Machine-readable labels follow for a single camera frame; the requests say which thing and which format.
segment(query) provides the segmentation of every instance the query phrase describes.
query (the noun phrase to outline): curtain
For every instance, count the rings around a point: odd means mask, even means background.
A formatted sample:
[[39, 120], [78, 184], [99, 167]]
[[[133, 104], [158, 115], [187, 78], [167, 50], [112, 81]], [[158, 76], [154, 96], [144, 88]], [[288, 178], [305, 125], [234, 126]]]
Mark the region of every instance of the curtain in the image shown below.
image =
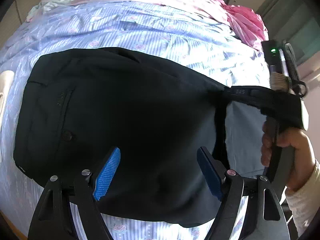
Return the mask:
[[270, 40], [291, 43], [298, 65], [320, 50], [320, 26], [303, 0], [265, 0], [257, 13]]

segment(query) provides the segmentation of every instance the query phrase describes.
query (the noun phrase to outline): beige tiled floor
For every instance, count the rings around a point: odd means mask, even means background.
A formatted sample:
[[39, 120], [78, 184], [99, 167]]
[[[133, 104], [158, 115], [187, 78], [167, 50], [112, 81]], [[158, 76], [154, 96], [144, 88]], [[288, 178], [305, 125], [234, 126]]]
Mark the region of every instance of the beige tiled floor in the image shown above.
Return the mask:
[[0, 49], [41, 0], [15, 0], [0, 22]]

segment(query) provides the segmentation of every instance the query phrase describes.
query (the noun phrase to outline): white sleeve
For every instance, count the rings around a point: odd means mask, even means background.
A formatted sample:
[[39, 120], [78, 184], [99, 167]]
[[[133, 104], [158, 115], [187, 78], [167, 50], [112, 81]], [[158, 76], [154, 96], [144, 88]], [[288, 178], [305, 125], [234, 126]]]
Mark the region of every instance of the white sleeve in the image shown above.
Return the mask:
[[285, 194], [298, 235], [301, 236], [320, 207], [320, 165], [317, 160], [307, 183], [297, 192], [286, 190]]

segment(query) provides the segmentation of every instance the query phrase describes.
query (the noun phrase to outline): black pants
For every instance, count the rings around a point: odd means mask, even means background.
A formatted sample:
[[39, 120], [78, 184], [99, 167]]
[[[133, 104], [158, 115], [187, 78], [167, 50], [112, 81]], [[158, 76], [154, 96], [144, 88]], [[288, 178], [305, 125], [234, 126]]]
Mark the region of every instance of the black pants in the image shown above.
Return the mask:
[[42, 56], [24, 90], [16, 165], [43, 187], [52, 175], [71, 183], [117, 146], [121, 162], [98, 202], [101, 212], [203, 224], [220, 202], [207, 187], [196, 151], [206, 146], [228, 166], [223, 143], [216, 143], [217, 134], [223, 137], [215, 126], [224, 120], [223, 89], [175, 62], [126, 49]]

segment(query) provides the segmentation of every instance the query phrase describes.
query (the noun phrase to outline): textured blue pad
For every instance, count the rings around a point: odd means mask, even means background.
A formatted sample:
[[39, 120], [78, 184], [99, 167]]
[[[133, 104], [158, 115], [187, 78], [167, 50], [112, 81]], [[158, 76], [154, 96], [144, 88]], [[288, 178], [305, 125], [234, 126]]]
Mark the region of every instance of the textured blue pad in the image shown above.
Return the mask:
[[211, 194], [216, 196], [219, 201], [222, 201], [224, 194], [221, 189], [221, 179], [215, 171], [209, 158], [201, 149], [198, 149], [197, 151], [197, 161], [211, 191]]
[[99, 175], [96, 179], [96, 187], [93, 192], [93, 197], [96, 201], [98, 201], [101, 197], [103, 197], [110, 186], [110, 183], [113, 179], [114, 174], [116, 173], [116, 169], [118, 168], [120, 162], [120, 149], [115, 148], [111, 153], [109, 159], [106, 164], [103, 166]]

